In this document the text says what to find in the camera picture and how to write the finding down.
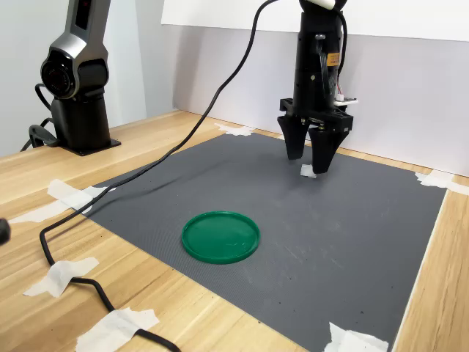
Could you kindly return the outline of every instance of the wooden tabletop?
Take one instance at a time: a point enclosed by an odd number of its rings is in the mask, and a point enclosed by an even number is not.
[[[47,195],[53,179],[83,189],[148,164],[180,142],[198,119],[198,115],[176,111],[113,128],[111,136],[122,146],[85,158],[49,147],[2,158],[0,217],[13,219],[54,201]],[[207,118],[183,149],[223,134],[214,122],[220,121]],[[363,153],[339,152],[415,172],[431,172]],[[469,186],[466,177],[455,177],[454,181]],[[395,351],[466,351],[469,346],[468,199],[451,191],[446,193]],[[40,230],[70,212],[40,224],[14,224],[11,241],[0,247],[0,351],[74,351],[76,338],[108,313],[93,287],[69,285],[59,298],[47,293],[23,296],[49,269],[39,242]],[[153,309],[160,323],[151,331],[183,351],[303,350],[83,216],[48,233],[47,239],[56,260],[97,258],[99,266],[86,277],[103,286],[117,309]],[[163,349],[141,337],[134,337],[122,348],[137,350]]]

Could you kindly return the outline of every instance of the black cable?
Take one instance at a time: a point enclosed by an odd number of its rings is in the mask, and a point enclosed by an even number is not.
[[[36,86],[34,87],[34,90],[36,91],[36,94],[37,96],[39,97],[39,99],[43,102],[44,106],[50,111],[51,110],[51,105],[49,104],[49,102],[45,99],[44,97],[44,94],[43,92],[41,92],[41,88],[44,88],[45,85],[42,84],[42,83],[38,83],[36,84]],[[42,123],[41,123],[41,127],[45,127],[48,122],[52,122],[52,119],[51,118],[48,118],[48,119],[45,119]],[[29,148],[29,146],[32,144],[31,140],[28,140],[25,145],[21,148],[20,152],[24,152],[26,149]]]
[[[48,117],[44,121],[41,122],[41,127],[45,127],[49,122],[53,123],[52,119]],[[21,148],[20,153],[24,152],[29,146],[32,144],[31,139],[26,142],[26,144]]]
[[[246,60],[248,59],[248,56],[251,52],[251,49],[252,49],[252,46],[254,44],[254,38],[256,36],[256,28],[257,28],[257,22],[259,20],[259,16],[261,14],[261,12],[263,11],[264,8],[266,8],[266,6],[276,2],[278,0],[268,0],[266,1],[264,4],[262,4],[260,6],[260,8],[257,10],[256,12],[256,15],[254,16],[254,22],[253,22],[253,26],[252,26],[252,30],[251,30],[251,36],[249,38],[249,44],[248,44],[248,47],[244,53],[244,56],[243,58],[241,59],[241,62],[240,64],[236,67],[236,70],[234,70],[233,74],[230,75],[230,77],[228,77],[228,79],[218,88],[217,92],[215,93],[215,95],[213,96],[213,99],[212,101],[210,102],[210,105],[208,106],[207,110],[205,111],[205,113],[202,115],[202,117],[200,118],[200,120],[196,123],[196,125],[194,126],[194,128],[192,129],[192,131],[175,147],[173,147],[170,151],[168,151],[163,157],[161,157],[160,159],[158,159],[157,161],[154,161],[153,163],[151,163],[150,165],[148,165],[147,167],[145,167],[144,169],[142,169],[141,171],[135,173],[134,175],[126,178],[125,180],[122,180],[122,181],[119,181],[119,182],[116,182],[110,186],[108,186],[104,191],[102,191],[97,197],[95,197],[93,200],[91,200],[90,202],[88,202],[88,204],[84,205],[83,207],[81,207],[80,209],[74,211],[73,213],[71,213],[69,216],[66,216],[64,217],[62,220],[59,220],[58,222],[50,225],[50,226],[47,226],[45,229],[43,229],[41,232],[40,232],[40,235],[39,235],[39,239],[40,239],[40,242],[41,242],[41,246],[43,248],[43,251],[44,251],[44,255],[45,255],[45,258],[47,259],[49,265],[53,265],[55,264],[55,261],[53,260],[52,258],[52,254],[51,254],[51,251],[49,250],[49,247],[48,247],[48,244],[47,244],[47,241],[45,240],[45,234],[53,229],[56,229],[57,227],[65,224],[67,221],[75,218],[78,214],[81,214],[83,211],[85,211],[86,209],[88,209],[89,207],[91,207],[92,205],[94,205],[96,202],[98,202],[101,198],[103,198],[111,189],[113,188],[116,188],[116,187],[120,187],[126,183],[129,183],[130,181],[132,180],[135,180],[137,177],[140,177],[142,176],[144,173],[148,172],[149,170],[153,169],[155,166],[161,164],[163,161],[165,161],[172,153],[178,151],[184,144],[186,144],[188,142],[188,140],[195,134],[195,132],[197,131],[197,129],[199,128],[199,126],[204,122],[205,118],[207,117],[207,115],[210,113],[210,111],[212,110],[212,107],[215,105],[215,102],[217,101],[218,99],[218,96],[220,95],[221,91],[223,91],[223,89],[225,89],[225,87],[233,80],[233,78],[236,77],[236,75],[241,71],[241,68],[243,68]],[[101,297],[101,300],[103,301],[104,305],[106,306],[106,308],[108,309],[109,312],[112,312],[114,310],[114,307],[113,305],[111,304],[111,302],[109,301],[108,297],[106,296],[106,294],[104,293],[104,290],[103,288],[101,287],[101,285],[96,282],[95,280],[92,280],[92,279],[84,279],[84,278],[78,278],[78,277],[74,277],[72,278],[71,282],[74,282],[74,283],[78,283],[78,284],[87,284],[87,285],[93,285],[97,291],[97,293],[99,294],[99,296]],[[173,351],[173,352],[180,352],[180,349],[175,345],[173,344],[172,342],[169,342],[168,340],[165,340],[164,338],[162,337],[159,337],[158,335],[155,335],[149,331],[145,331],[145,330],[138,330],[136,332],[137,335],[139,336],[142,336],[142,337],[145,337],[146,339],[148,340],[151,340],[153,342],[156,342],[160,345],[163,345],[165,347],[167,347],[170,351]]]
[[[43,93],[41,92],[41,88],[45,88],[45,85],[42,83],[36,84],[34,87],[34,90],[36,91],[37,96],[39,99],[43,102],[44,106],[50,111],[51,110],[51,105],[49,102],[45,99]]]
[[[342,59],[339,65],[339,71],[337,73],[337,78],[340,77],[340,73],[342,72],[342,68],[344,68],[345,63],[345,53],[347,51],[347,38],[348,38],[348,31],[347,31],[347,22],[345,21],[345,17],[339,10],[336,10],[340,21],[342,22],[342,26],[344,27],[344,43],[342,44]]]

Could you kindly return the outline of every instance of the white tape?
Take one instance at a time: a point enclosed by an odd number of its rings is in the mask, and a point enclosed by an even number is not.
[[[44,220],[53,218],[69,208],[68,205],[56,200],[51,204],[47,204],[44,207],[38,208],[36,210],[30,211],[29,213],[23,214],[13,220],[9,220],[11,224],[18,224],[20,222],[43,222]]]
[[[282,141],[285,140],[285,136],[283,134],[281,134],[280,136],[277,137],[277,139],[281,139]],[[308,139],[305,140],[305,144],[308,144],[308,143],[311,143],[311,141],[309,141]]]
[[[34,297],[49,292],[53,297],[60,297],[73,277],[88,274],[99,262],[95,258],[86,258],[79,262],[57,262],[51,266],[47,275],[29,290],[25,296]]]
[[[312,165],[301,165],[301,176],[309,177],[309,178],[316,178],[317,175],[313,172]]]
[[[61,180],[52,180],[49,184],[47,193],[57,199],[57,201],[14,218],[13,220],[10,220],[10,223],[17,224],[27,221],[43,222],[44,220],[58,216],[67,209],[80,209],[105,189],[106,187],[88,187],[83,191],[79,191]],[[83,214],[88,213],[91,208],[92,207],[86,209]]]
[[[469,196],[469,187],[453,182],[453,174],[433,170],[430,172],[430,175],[416,172],[416,176],[423,186],[447,188],[450,191]]]
[[[329,323],[332,342],[325,346],[324,352],[386,352],[388,343],[371,335],[343,330]]]
[[[220,131],[226,131],[225,134],[232,134],[233,136],[250,136],[252,134],[252,131],[255,130],[255,128],[247,127],[247,126],[235,128],[235,127],[225,126],[220,123],[216,123],[215,125],[217,125],[220,128]]]
[[[76,352],[112,352],[129,342],[137,330],[148,330],[160,321],[155,312],[114,310],[78,338]]]

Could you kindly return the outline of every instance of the green lid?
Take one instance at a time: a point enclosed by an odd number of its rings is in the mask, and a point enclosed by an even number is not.
[[[256,223],[229,211],[191,219],[182,229],[182,244],[192,257],[211,264],[230,264],[253,254],[260,240]]]

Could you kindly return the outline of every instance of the gray mat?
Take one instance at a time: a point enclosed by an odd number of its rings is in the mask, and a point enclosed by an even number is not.
[[[301,177],[310,157],[307,147],[288,162],[279,139],[223,135],[111,192],[88,216],[310,351],[330,342],[329,322],[391,346],[445,190],[343,155],[317,180]],[[258,224],[251,257],[210,265],[185,252],[185,223],[212,210]]]

